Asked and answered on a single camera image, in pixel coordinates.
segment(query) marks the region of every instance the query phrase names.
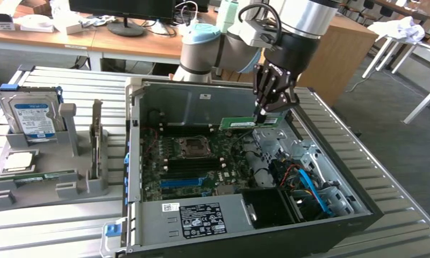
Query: monitor stand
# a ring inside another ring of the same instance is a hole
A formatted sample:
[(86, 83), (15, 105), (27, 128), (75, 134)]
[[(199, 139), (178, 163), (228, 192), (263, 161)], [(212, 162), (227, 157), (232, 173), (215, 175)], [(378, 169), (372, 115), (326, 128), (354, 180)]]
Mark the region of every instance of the monitor stand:
[(107, 30), (122, 37), (136, 37), (143, 34), (144, 29), (134, 24), (132, 22), (127, 22), (127, 18), (123, 18), (123, 22), (112, 22), (106, 25)]

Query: computer monitor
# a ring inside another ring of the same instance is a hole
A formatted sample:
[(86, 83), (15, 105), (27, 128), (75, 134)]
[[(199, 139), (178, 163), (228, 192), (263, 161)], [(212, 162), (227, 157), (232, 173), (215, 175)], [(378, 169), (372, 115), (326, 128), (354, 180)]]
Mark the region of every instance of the computer monitor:
[(143, 28), (127, 22), (127, 18), (170, 23), (175, 0), (68, 0), (68, 4), (75, 12), (123, 17), (123, 22), (110, 23), (107, 29), (116, 35), (135, 37)]

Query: gray carpet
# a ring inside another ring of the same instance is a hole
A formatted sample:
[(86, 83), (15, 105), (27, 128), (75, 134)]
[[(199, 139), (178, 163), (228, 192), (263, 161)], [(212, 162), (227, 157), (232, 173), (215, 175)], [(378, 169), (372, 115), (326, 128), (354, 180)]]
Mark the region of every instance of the gray carpet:
[[(0, 82), (8, 80), (19, 64), (68, 68), (74, 60), (74, 56), (0, 50)], [(360, 80), (368, 62), (366, 58), (347, 88)], [(126, 69), (134, 63), (127, 61)], [(146, 74), (150, 67), (139, 62), (131, 72)], [(374, 73), (352, 93), (342, 94), (334, 108), (362, 132), (362, 142), (430, 214), (430, 110), (410, 125), (400, 123), (422, 99), (386, 74)]]

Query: gray parts holder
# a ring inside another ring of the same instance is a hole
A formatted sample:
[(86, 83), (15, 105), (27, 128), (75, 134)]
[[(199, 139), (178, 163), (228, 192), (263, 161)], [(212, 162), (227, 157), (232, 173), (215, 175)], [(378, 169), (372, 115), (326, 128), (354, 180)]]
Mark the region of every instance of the gray parts holder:
[[(92, 109), (98, 122), (90, 131), (75, 132), (75, 106), (60, 104), (58, 113), (67, 131), (55, 133), (56, 141), (28, 143), (23, 134), (6, 135), (7, 143), (0, 156), (0, 210), (107, 193), (107, 132), (100, 129), (98, 102)], [(20, 152), (31, 154), (30, 165), (6, 169), (8, 155)], [(92, 169), (95, 178), (88, 176)]]

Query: power supply label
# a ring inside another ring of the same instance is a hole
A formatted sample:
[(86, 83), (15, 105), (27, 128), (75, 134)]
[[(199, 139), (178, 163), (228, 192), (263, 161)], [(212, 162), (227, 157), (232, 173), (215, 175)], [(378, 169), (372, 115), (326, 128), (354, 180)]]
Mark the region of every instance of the power supply label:
[(179, 218), (186, 239), (227, 232), (219, 203), (179, 206)]
[(23, 134), (31, 138), (51, 137), (55, 133), (51, 119), (46, 116), (46, 104), (14, 104)]

